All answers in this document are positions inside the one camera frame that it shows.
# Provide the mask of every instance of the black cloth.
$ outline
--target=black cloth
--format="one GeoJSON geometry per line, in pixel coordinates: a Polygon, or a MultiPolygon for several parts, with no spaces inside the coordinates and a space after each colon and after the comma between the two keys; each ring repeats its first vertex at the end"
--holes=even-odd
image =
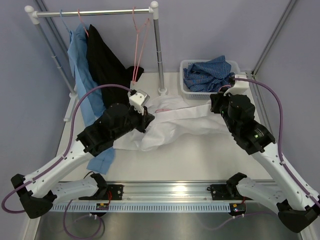
{"type": "MultiPolygon", "coordinates": [[[[104,84],[119,84],[130,88],[133,71],[123,66],[110,48],[104,43],[97,29],[90,25],[87,37],[86,58],[92,79],[100,86],[104,84]]],[[[138,70],[138,77],[143,73],[138,70]]],[[[128,91],[118,87],[101,89],[103,104],[108,108],[111,104],[128,104],[128,91]]]]}

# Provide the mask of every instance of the white garment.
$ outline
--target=white garment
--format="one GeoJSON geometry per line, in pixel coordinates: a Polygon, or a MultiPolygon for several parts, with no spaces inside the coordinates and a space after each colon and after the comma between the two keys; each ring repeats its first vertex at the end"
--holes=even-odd
{"type": "Polygon", "coordinates": [[[114,141],[113,148],[150,151],[172,143],[182,134],[229,134],[221,115],[210,112],[211,104],[190,107],[181,96],[165,95],[149,101],[146,107],[155,116],[146,133],[134,129],[114,141]]]}

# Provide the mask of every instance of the table top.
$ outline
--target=table top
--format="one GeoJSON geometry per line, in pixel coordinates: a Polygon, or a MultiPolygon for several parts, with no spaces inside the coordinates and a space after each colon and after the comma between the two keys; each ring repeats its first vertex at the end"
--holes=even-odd
{"type": "MultiPolygon", "coordinates": [[[[158,97],[158,74],[144,73],[132,89],[141,89],[150,99],[158,97]]],[[[164,83],[168,94],[181,95],[179,73],[165,73],[164,83]]],[[[252,93],[245,94],[254,103],[252,93]]],[[[207,100],[185,101],[190,106],[202,105],[207,100]]],[[[257,111],[255,119],[259,121],[257,111]]],[[[58,153],[68,144],[71,123],[66,122],[58,153]]],[[[82,132],[84,122],[81,112],[76,114],[74,136],[82,132]]],[[[83,178],[89,170],[84,163],[70,172],[63,181],[83,178]]],[[[160,146],[153,151],[116,150],[115,159],[106,175],[107,181],[223,181],[241,172],[254,180],[271,180],[267,171],[242,150],[231,134],[184,134],[173,143],[160,146]]]]}

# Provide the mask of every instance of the clothing rack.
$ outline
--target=clothing rack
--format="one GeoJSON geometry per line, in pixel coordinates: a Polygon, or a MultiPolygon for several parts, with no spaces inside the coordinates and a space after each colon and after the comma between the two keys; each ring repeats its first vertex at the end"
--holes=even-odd
{"type": "Polygon", "coordinates": [[[159,32],[159,4],[157,1],[151,2],[149,8],[143,8],[143,9],[124,9],[124,10],[96,10],[96,11],[65,11],[65,12],[50,12],[50,11],[35,11],[35,9],[32,6],[26,6],[24,8],[25,12],[30,17],[32,23],[37,28],[39,34],[42,36],[43,40],[45,41],[46,45],[48,46],[48,50],[51,54],[51,57],[56,65],[56,67],[59,69],[60,74],[62,75],[63,80],[65,81],[67,87],[70,90],[70,103],[68,106],[68,109],[66,111],[64,121],[68,122],[71,120],[74,108],[76,106],[77,102],[77,93],[73,89],[73,87],[70,84],[70,80],[68,79],[66,72],[64,70],[64,67],[61,65],[55,50],[53,49],[49,39],[47,38],[43,28],[40,25],[39,18],[52,18],[52,17],[78,17],[78,14],[80,16],[95,16],[95,15],[120,15],[120,14],[132,14],[134,11],[134,14],[152,14],[153,17],[153,25],[154,25],[154,36],[155,36],[155,45],[156,45],[156,56],[157,56],[157,63],[158,63],[158,73],[159,73],[159,89],[158,93],[159,95],[166,95],[168,94],[168,90],[165,88],[165,82],[164,82],[164,68],[163,68],[163,62],[162,62],[162,53],[161,53],[161,44],[160,44],[160,32],[159,32]]]}

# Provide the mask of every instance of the laundry basket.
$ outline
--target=laundry basket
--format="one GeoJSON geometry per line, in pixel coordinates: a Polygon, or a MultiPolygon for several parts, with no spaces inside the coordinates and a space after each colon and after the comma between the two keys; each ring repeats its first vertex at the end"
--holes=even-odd
{"type": "MultiPolygon", "coordinates": [[[[180,87],[181,91],[187,99],[200,99],[200,100],[209,100],[210,94],[214,92],[193,92],[185,85],[184,83],[184,69],[187,69],[190,64],[208,62],[210,60],[183,60],[180,64],[180,87]]],[[[231,72],[235,74],[240,74],[240,69],[238,64],[235,61],[226,60],[227,63],[231,65],[231,72]]]]}

